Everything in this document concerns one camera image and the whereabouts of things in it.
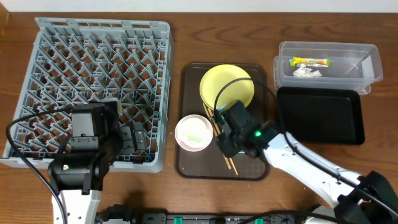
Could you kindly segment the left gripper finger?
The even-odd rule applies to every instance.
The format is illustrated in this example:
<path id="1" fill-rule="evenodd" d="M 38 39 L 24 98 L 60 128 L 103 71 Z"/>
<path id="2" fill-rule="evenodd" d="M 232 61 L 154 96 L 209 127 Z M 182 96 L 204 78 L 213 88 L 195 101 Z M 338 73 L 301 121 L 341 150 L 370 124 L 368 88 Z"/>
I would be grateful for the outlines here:
<path id="1" fill-rule="evenodd" d="M 146 139 L 142 123 L 133 123 L 132 139 L 135 151 L 146 149 Z"/>
<path id="2" fill-rule="evenodd" d="M 131 129 L 129 126 L 120 127 L 120 135 L 123 139 L 123 146 L 120 151 L 120 155 L 128 155 L 133 154 L 134 150 L 134 143 L 132 140 Z"/>

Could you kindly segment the green yellow snack wrapper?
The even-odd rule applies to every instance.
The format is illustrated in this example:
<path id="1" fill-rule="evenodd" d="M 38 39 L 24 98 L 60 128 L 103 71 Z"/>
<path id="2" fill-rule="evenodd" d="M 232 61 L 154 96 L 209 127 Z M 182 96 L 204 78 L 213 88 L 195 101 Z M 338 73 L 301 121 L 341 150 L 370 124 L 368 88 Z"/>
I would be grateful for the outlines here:
<path id="1" fill-rule="evenodd" d="M 327 58 L 303 58 L 292 57 L 289 60 L 291 67 L 326 67 L 330 66 L 330 60 Z"/>

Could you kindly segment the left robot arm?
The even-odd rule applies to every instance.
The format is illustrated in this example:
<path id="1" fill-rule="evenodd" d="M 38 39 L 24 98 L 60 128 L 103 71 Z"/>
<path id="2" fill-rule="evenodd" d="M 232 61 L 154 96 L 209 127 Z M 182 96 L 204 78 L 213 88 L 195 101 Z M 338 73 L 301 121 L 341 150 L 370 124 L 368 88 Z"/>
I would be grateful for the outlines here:
<path id="1" fill-rule="evenodd" d="M 72 134 L 48 166 L 54 223 L 94 223 L 103 181 L 119 155 L 143 150 L 142 126 L 122 127 L 117 98 L 72 109 Z"/>

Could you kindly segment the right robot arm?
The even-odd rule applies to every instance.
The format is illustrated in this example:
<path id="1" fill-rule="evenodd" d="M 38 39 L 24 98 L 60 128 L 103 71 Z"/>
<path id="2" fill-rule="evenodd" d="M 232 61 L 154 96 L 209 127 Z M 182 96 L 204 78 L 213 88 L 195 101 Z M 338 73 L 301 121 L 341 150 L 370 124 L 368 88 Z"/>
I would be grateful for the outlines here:
<path id="1" fill-rule="evenodd" d="M 226 157 L 244 151 L 290 174 L 330 206 L 280 210 L 280 215 L 304 217 L 306 223 L 397 223 L 397 194 L 383 175 L 361 175 L 328 161 L 278 125 L 260 123 L 239 100 L 215 110 L 213 120 L 221 128 L 216 143 Z"/>

